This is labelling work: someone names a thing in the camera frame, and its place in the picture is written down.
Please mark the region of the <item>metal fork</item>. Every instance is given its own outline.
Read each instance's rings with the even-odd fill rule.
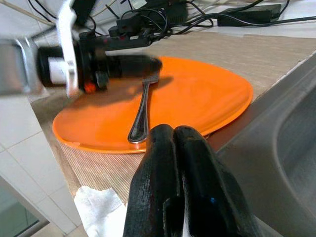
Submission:
[[[151,84],[157,83],[159,81],[159,75],[154,74],[143,79],[143,95],[138,109],[138,113],[131,131],[128,135],[128,141],[133,144],[142,143],[147,139],[149,134],[148,126],[148,93]]]

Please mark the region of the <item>stainless steel sink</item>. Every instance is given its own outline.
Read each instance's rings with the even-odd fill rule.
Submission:
[[[208,140],[258,218],[284,237],[316,237],[316,56]]]

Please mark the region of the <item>beige countertop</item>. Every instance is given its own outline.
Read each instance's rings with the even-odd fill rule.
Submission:
[[[253,86],[254,99],[271,88],[316,49],[316,39],[192,32],[163,39],[146,48],[156,56],[181,57],[214,64],[232,71]],[[73,196],[83,185],[113,188],[127,202],[129,184],[143,154],[110,155],[76,150],[60,144],[52,133],[55,116],[71,100],[63,89],[31,103],[59,162]]]

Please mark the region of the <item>orange plate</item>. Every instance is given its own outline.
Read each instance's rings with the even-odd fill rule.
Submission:
[[[159,83],[151,86],[150,128],[188,125],[207,135],[236,119],[250,104],[251,85],[240,76],[206,63],[162,57]],[[60,112],[53,132],[81,150],[138,153],[145,143],[127,140],[142,95],[140,80],[110,81],[104,93],[83,95]]]

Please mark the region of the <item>black power adapter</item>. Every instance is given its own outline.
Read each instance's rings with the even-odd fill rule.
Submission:
[[[281,4],[254,6],[244,11],[234,12],[234,8],[227,9],[222,13],[233,16],[237,19],[250,22],[250,23],[271,23],[276,21],[280,17]],[[247,26],[242,22],[235,21],[225,16],[219,16],[217,18],[218,26]]]

